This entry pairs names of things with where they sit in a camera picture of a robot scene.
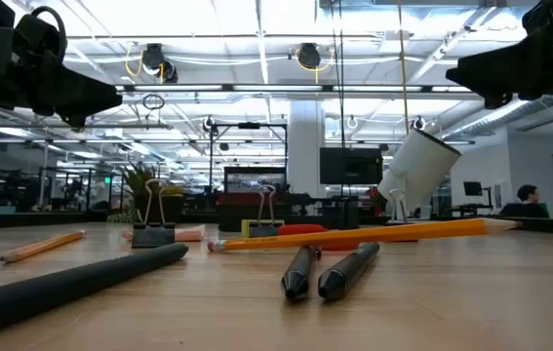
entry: white cylinder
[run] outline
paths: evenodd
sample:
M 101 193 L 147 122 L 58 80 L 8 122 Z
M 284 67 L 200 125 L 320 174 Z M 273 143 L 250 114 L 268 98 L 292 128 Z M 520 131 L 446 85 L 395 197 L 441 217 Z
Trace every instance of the white cylinder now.
M 399 148 L 377 190 L 388 201 L 390 192 L 402 189 L 407 212 L 414 211 L 430 195 L 461 156 L 458 150 L 434 136 L 411 130 Z

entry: metal frame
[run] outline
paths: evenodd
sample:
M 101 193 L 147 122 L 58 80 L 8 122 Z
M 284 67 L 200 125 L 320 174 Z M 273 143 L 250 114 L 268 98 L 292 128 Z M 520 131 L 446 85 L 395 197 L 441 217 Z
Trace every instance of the metal frame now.
M 226 142 L 218 141 L 226 132 L 228 132 L 231 128 L 240 128 L 243 127 L 244 123 L 213 123 L 211 127 L 209 128 L 209 188 L 211 191 L 213 191 L 214 188 L 214 144 L 216 142 L 222 143 Z M 274 140 L 274 143 L 282 142 L 285 144 L 285 170 L 287 169 L 289 158 L 287 155 L 289 154 L 289 132 L 287 130 L 287 125 L 285 124 L 272 124 L 272 123 L 255 123 L 254 126 L 258 126 L 259 128 L 267 128 L 270 132 L 273 133 L 276 137 L 278 137 L 279 140 Z M 217 136 L 216 139 L 214 139 L 214 127 L 222 127 L 224 130 L 220 132 L 220 134 Z M 282 128 L 285 131 L 285 138 L 282 138 L 278 136 L 278 134 L 274 131 L 274 128 Z M 287 172 L 285 172 L 285 183 L 287 183 Z

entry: ceiling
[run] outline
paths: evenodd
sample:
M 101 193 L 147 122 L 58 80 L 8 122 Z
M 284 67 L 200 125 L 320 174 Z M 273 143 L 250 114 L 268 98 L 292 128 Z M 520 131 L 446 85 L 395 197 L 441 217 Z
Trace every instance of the ceiling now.
M 159 84 L 155 76 L 142 69 L 139 55 L 148 43 L 163 44 L 164 54 L 178 70 L 178 84 L 337 84 L 337 69 L 332 58 L 343 63 L 343 84 L 401 85 L 399 60 L 400 21 L 395 1 L 343 0 L 334 8 L 326 0 L 5 0 L 17 20 L 31 9 L 47 5 L 61 15 L 68 36 L 64 64 L 77 72 L 114 85 Z M 409 86 L 452 86 L 445 79 L 448 68 L 460 57 L 502 48 L 525 37 L 521 15 L 537 1 L 509 0 L 505 8 L 478 8 L 478 0 L 403 1 L 402 28 L 405 48 L 405 76 Z M 43 14 L 50 23 L 54 20 Z M 469 24 L 475 30 L 465 32 Z M 296 49 L 301 43 L 315 43 L 322 57 L 317 76 L 300 67 Z M 338 95 L 276 94 L 256 92 L 165 93 L 165 106 L 149 111 L 141 104 L 144 95 L 131 94 L 125 103 L 93 116 L 90 125 L 102 124 L 116 129 L 86 129 L 85 133 L 63 130 L 30 130 L 33 136 L 67 139 L 204 139 L 203 123 L 211 116 L 217 123 L 255 121 L 286 124 L 292 99 L 319 99 L 329 122 L 327 137 L 338 139 L 338 128 L 330 120 L 338 119 Z M 409 94 L 409 116 L 421 116 L 438 128 L 453 124 L 482 109 L 483 102 L 473 94 Z M 380 97 L 373 94 L 344 95 L 344 114 L 357 123 L 347 127 L 351 139 L 404 136 L 404 101 L 401 93 Z M 17 109 L 11 119 L 15 125 L 60 123 L 58 117 L 36 119 L 30 111 Z M 223 163 L 232 155 L 248 156 L 248 164 L 282 164 L 284 145 L 274 134 L 279 131 L 231 129 L 225 139 L 270 139 L 265 144 L 231 144 L 218 151 Z M 180 165 L 186 180 L 196 180 L 198 172 L 208 169 L 208 144 L 157 144 L 144 141 L 148 152 L 129 156 L 155 161 L 153 154 L 168 163 Z M 61 150 L 81 150 L 81 144 L 57 144 Z M 100 159 L 124 160 L 111 143 L 87 150 Z

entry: person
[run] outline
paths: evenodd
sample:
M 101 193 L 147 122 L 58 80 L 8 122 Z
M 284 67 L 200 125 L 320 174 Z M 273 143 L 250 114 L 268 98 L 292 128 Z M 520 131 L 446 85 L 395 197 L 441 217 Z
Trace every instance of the person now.
M 538 188 L 525 184 L 517 191 L 517 197 L 521 203 L 507 204 L 501 209 L 500 215 L 513 217 L 548 218 L 549 213 L 539 204 L 540 193 Z

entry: white column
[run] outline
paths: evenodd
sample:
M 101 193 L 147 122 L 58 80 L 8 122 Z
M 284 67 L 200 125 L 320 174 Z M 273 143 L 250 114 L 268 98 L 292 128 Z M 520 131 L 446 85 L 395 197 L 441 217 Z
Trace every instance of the white column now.
M 292 101 L 289 114 L 287 181 L 293 193 L 324 197 L 319 183 L 319 148 L 325 143 L 325 118 L 321 101 Z

